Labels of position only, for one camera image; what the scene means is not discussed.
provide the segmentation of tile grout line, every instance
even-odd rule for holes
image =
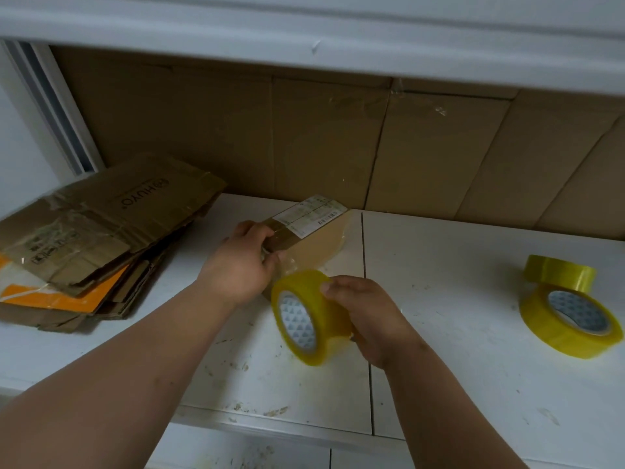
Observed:
[[[360,212],[360,227],[361,234],[363,236],[363,275],[367,278],[367,260],[365,259],[364,253],[364,213]],[[371,413],[371,436],[376,435],[376,426],[375,419],[373,417],[373,381],[371,380],[371,364],[368,363],[369,366],[369,412]]]

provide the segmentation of packing tape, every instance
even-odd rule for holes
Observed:
[[[597,270],[557,258],[530,255],[527,257],[523,275],[531,283],[552,284],[588,293]]]
[[[352,335],[347,309],[319,291],[329,280],[317,270],[298,271],[279,279],[271,290],[277,327],[293,354],[308,365],[322,364]]]
[[[589,266],[530,255],[524,275],[538,286],[520,305],[530,331],[555,350],[581,359],[596,357],[620,342],[619,322],[586,294],[595,274]]]

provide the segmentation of cardboard stack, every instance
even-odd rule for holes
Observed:
[[[0,221],[0,320],[74,331],[125,317],[184,228],[225,182],[142,154]]]

